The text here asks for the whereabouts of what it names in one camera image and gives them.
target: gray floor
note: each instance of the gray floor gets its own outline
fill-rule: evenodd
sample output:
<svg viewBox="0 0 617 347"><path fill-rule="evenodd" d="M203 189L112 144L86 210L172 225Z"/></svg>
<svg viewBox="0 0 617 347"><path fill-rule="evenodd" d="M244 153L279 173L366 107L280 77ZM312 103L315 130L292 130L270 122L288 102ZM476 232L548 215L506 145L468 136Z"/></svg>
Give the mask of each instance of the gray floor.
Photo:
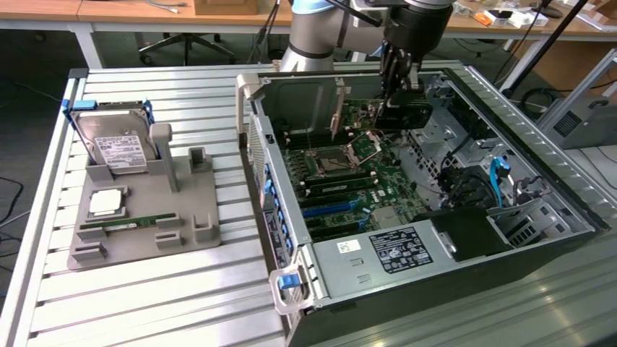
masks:
<svg viewBox="0 0 617 347"><path fill-rule="evenodd" d="M146 34L146 40L156 42L162 34ZM239 56L244 63L250 55L251 35L223 35L223 45ZM276 35L271 38L271 48L284 49L288 37ZM143 67L136 52L135 37L128 33L98 33L97 41L103 51L107 67ZM428 59L459 59L474 65L480 72L494 79L510 53L502 49L492 50L478 57L462 46L475 51L494 49L495 45L475 40L456 43L444 39ZM47 32L47 40L35 40L35 33L26 30L0 30L0 176L21 181L26 189L13 215L29 211L33 205L41 170L45 164L51 131L58 116L59 102L42 96L14 82L23 83L34 89L62 98L69 70L86 67L78 40L71 33ZM346 57L344 51L336 53L336 59ZM151 53L156 66L178 66L183 63L183 46L175 45ZM191 51L192 65L227 64L227 58L204 47L195 45ZM547 83L532 74L526 80L516 97L532 87L544 87ZM18 186L0 181L0 218L9 211ZM27 218L3 228L3 232L21 237L27 226ZM3 257L19 249L19 242L0 243L0 265L13 268L17 256ZM10 287L11 273L0 269L0 304L5 303L6 290Z"/></svg>

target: office chair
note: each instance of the office chair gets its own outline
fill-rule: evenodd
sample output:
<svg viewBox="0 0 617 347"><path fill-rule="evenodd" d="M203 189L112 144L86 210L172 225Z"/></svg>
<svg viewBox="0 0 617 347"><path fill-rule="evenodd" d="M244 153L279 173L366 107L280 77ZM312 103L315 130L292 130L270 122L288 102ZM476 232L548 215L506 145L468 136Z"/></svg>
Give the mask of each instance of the office chair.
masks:
<svg viewBox="0 0 617 347"><path fill-rule="evenodd" d="M158 49L167 47L175 43L184 42L184 66L190 64L190 50L194 48L194 43L198 45L203 45L208 47L211 50L218 51L220 54L224 54L230 59L230 64L236 63L236 55L231 52L227 48L222 47L216 43L222 42L222 36L215 34L215 42L206 40L202 38L203 35L208 34L191 34L191 33L182 33L176 36L171 36L170 33L163 33L163 40L158 43L146 46L144 48L139 48L139 59L146 65L152 64L152 57L148 55L148 52L156 51Z"/></svg>

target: motherboard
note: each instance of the motherboard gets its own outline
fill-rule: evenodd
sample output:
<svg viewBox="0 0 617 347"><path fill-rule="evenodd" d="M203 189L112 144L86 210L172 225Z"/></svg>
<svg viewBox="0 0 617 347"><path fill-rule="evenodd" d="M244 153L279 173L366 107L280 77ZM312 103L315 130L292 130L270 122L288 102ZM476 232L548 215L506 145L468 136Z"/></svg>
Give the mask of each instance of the motherboard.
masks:
<svg viewBox="0 0 617 347"><path fill-rule="evenodd" d="M400 148L375 128L380 100L347 100L344 129L286 134L284 161L315 241L400 226L427 211L400 168Z"/></svg>

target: hard drive label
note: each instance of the hard drive label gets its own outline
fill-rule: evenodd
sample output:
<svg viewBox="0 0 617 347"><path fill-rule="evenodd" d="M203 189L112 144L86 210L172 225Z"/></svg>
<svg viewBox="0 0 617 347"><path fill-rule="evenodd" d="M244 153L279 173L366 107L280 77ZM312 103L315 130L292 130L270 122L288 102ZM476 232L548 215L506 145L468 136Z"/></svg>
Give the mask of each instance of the hard drive label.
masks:
<svg viewBox="0 0 617 347"><path fill-rule="evenodd" d="M434 262L412 226L374 235L370 239L387 273L398 273Z"/></svg>
<svg viewBox="0 0 617 347"><path fill-rule="evenodd" d="M138 135L98 137L95 140L110 168L146 166L144 149Z"/></svg>

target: metal table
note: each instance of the metal table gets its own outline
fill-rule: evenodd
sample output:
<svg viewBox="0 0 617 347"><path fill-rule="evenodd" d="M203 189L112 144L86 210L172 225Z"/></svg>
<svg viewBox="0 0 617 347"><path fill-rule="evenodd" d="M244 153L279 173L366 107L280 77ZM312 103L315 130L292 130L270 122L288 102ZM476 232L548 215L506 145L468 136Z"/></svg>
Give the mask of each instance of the metal table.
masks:
<svg viewBox="0 0 617 347"><path fill-rule="evenodd" d="M174 155L206 145L215 156L224 241L215 249L67 270L86 149L59 113L0 318L2 346L284 345L235 120L235 76L271 70L270 65L104 69L70 79L66 99L150 99L155 119L172 124ZM583 346L616 331L616 267L617 238L610 233L524 280L323 345Z"/></svg>

